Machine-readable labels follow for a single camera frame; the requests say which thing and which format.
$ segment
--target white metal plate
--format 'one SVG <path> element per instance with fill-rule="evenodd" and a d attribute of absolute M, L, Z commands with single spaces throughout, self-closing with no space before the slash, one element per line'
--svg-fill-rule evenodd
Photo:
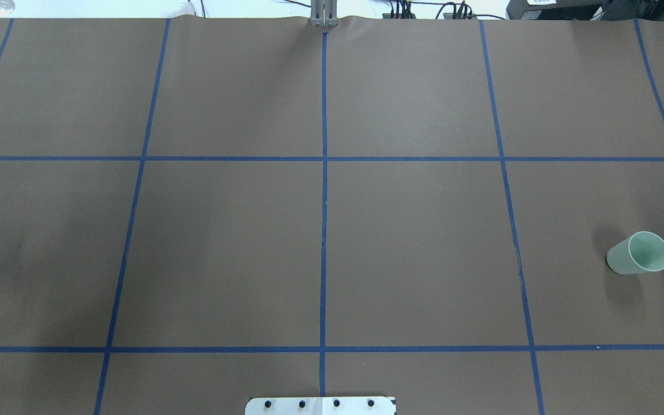
<path fill-rule="evenodd" d="M 245 415 L 395 415 L 395 402 L 394 397 L 255 398 Z"/>

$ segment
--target cup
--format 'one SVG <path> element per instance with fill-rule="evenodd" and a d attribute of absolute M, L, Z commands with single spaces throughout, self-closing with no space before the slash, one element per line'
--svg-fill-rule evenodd
<path fill-rule="evenodd" d="M 656 273 L 664 270 L 664 241 L 641 231 L 619 242 L 606 254 L 606 263 L 617 274 Z"/>

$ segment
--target white bracket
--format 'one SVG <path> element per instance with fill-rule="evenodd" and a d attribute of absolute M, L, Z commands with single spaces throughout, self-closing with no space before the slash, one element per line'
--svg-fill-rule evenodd
<path fill-rule="evenodd" d="M 312 26 L 337 26 L 337 0 L 311 0 Z"/>
<path fill-rule="evenodd" d="M 396 415 L 394 397 L 255 398 L 245 415 Z"/>

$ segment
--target white floor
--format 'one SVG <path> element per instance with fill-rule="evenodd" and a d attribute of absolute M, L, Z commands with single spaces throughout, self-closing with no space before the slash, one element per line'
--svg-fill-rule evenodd
<path fill-rule="evenodd" d="M 212 18 L 308 16 L 309 8 L 283 0 L 14 0 L 12 18 L 165 18 L 184 14 Z M 506 17 L 508 0 L 472 0 L 477 14 Z M 417 18 L 435 18 L 440 6 L 413 5 Z M 338 16 L 380 18 L 388 0 L 339 0 Z"/>

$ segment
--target mint green plastic cup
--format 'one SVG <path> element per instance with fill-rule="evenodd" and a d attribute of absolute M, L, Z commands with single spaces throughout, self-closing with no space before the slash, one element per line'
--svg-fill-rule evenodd
<path fill-rule="evenodd" d="M 617 274 L 656 273 L 664 270 L 664 241 L 641 231 L 619 242 L 606 254 L 606 263 Z"/>

